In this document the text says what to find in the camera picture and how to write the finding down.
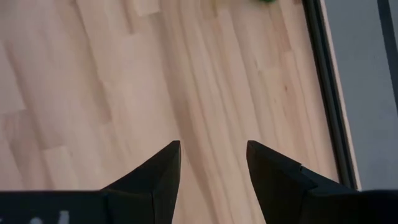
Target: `wooden floor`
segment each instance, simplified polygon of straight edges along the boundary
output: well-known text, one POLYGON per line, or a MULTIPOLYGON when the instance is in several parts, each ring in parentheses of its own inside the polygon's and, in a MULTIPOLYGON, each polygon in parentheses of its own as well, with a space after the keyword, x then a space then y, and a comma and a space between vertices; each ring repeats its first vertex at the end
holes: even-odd
POLYGON ((300 0, 0 1, 0 189, 100 189, 173 139, 174 223, 264 223, 253 139, 337 179, 300 0))

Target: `gray floor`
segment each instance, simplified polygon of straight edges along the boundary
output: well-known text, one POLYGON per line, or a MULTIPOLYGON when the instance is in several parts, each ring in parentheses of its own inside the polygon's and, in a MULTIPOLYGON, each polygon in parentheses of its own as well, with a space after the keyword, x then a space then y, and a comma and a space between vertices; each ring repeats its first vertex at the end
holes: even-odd
MULTIPOLYGON (((398 189, 398 114, 377 1, 325 2, 362 188, 398 189)), ((391 11, 397 32, 398 1, 391 11)))

